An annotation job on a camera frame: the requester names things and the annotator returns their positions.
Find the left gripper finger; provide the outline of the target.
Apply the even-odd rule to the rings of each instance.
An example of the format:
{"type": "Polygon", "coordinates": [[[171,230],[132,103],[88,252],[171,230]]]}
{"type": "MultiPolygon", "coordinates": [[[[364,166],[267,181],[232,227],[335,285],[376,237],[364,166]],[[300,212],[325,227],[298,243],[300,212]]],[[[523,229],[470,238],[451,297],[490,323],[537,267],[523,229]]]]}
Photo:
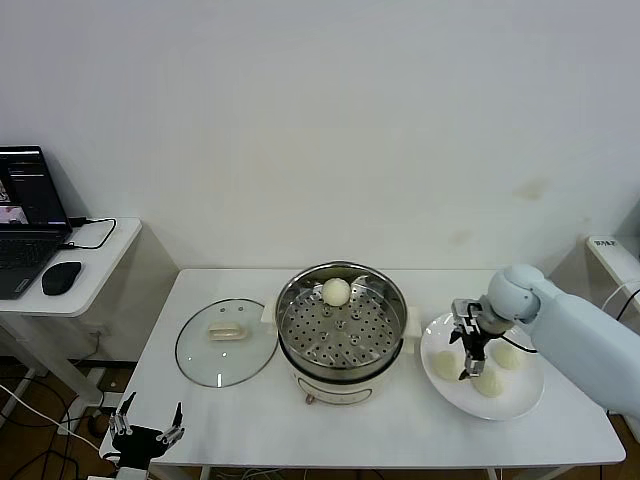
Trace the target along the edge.
{"type": "Polygon", "coordinates": [[[111,415],[109,419],[109,431],[112,436],[129,436],[133,434],[133,429],[128,421],[127,413],[135,396],[136,392],[132,392],[131,395],[122,403],[120,408],[111,415]]]}
{"type": "Polygon", "coordinates": [[[176,411],[172,420],[171,426],[160,435],[156,437],[156,440],[164,445],[174,445],[184,435],[184,427],[182,426],[183,413],[182,403],[179,402],[176,406],[176,411]]]}

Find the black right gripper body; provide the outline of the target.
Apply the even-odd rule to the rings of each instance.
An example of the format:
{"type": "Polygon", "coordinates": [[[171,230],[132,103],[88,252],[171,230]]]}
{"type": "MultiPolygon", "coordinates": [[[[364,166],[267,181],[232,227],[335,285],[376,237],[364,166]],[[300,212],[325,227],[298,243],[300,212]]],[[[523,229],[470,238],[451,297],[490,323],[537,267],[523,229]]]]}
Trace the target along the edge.
{"type": "Polygon", "coordinates": [[[475,319],[463,319],[462,329],[462,340],[466,356],[473,361],[485,361],[485,347],[494,339],[494,336],[482,330],[475,319]]]}

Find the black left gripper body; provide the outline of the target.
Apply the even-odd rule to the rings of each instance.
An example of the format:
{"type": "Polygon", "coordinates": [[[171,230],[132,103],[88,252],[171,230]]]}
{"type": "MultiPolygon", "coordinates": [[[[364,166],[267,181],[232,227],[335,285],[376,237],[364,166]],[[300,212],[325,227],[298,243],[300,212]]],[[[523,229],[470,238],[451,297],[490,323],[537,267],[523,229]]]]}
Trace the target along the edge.
{"type": "Polygon", "coordinates": [[[112,446],[120,454],[118,465],[128,468],[148,468],[153,459],[162,457],[168,444],[158,437],[160,430],[142,426],[132,426],[132,433],[116,434],[112,446]]]}

